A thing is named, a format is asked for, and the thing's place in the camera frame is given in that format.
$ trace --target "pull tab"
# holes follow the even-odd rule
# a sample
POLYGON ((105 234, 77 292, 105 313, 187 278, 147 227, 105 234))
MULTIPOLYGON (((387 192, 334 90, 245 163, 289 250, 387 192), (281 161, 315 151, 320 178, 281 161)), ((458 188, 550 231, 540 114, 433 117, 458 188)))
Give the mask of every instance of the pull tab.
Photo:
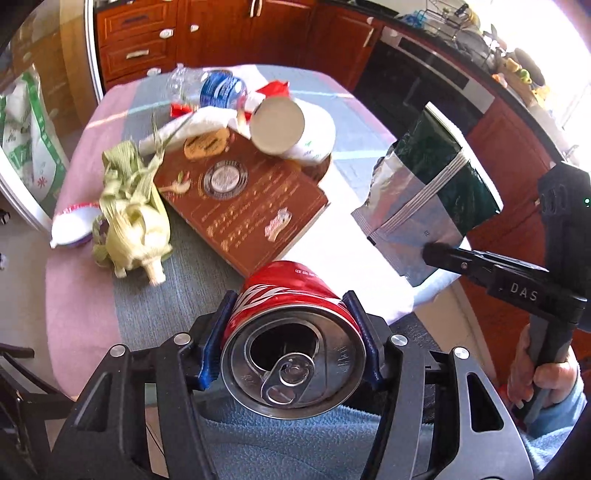
POLYGON ((314 376, 314 361, 304 353, 282 356, 261 387, 263 400, 288 407, 299 401, 314 376))

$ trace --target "white tissue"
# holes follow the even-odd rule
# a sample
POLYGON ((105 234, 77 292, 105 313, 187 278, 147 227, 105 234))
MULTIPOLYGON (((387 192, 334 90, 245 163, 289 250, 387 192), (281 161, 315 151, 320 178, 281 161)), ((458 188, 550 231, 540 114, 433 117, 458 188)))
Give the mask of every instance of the white tissue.
MULTIPOLYGON (((158 130, 158 136, 161 141, 167 139, 183 122, 187 116, 191 119, 183 125, 183 127, 174 134, 172 140, 166 147, 167 151, 176 150, 183 146, 186 139, 203 135, 207 132, 215 132, 221 128, 232 128, 234 131, 250 138, 248 127, 242 129, 238 126, 237 111, 229 108, 217 108, 214 106, 206 106, 200 108, 194 113, 187 113, 187 115, 180 116, 171 122, 164 125, 158 130)), ((149 155, 156 151, 154 145, 154 136, 149 135, 139 142, 138 145, 140 155, 149 155)))

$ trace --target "green and white bag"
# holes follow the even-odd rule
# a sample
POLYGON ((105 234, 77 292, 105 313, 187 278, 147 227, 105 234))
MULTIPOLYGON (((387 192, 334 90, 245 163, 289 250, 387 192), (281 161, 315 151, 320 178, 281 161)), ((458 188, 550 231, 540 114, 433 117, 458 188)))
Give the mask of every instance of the green and white bag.
POLYGON ((366 202, 352 215, 399 275, 419 286, 435 268, 423 246, 458 247, 503 208, 501 197, 459 129, 428 103, 374 167, 366 202))
POLYGON ((69 161, 47 115, 35 67, 0 95, 0 146, 29 192, 52 217, 69 161))

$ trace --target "blue towel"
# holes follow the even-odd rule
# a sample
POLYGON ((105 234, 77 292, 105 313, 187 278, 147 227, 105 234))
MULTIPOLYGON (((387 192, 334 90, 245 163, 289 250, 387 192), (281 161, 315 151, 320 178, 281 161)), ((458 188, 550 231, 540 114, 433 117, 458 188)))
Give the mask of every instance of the blue towel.
MULTIPOLYGON (((568 398, 522 433, 535 472, 558 451, 585 405, 579 376, 568 398)), ((311 419, 268 419, 230 397, 198 409, 220 480, 358 480, 379 423, 379 416, 344 406, 311 419)), ((423 425, 416 473, 427 468, 432 435, 432 426, 423 425)))

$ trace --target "book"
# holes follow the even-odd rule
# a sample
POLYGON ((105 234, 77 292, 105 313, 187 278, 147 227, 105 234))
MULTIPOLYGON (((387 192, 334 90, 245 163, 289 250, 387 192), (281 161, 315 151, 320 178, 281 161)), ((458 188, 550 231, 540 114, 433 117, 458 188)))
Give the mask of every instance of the book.
POLYGON ((174 210, 247 277, 281 258, 328 199, 312 179, 241 135, 217 138, 225 138, 226 146, 213 156, 191 155, 191 140, 185 149, 166 153, 154 183, 174 210))

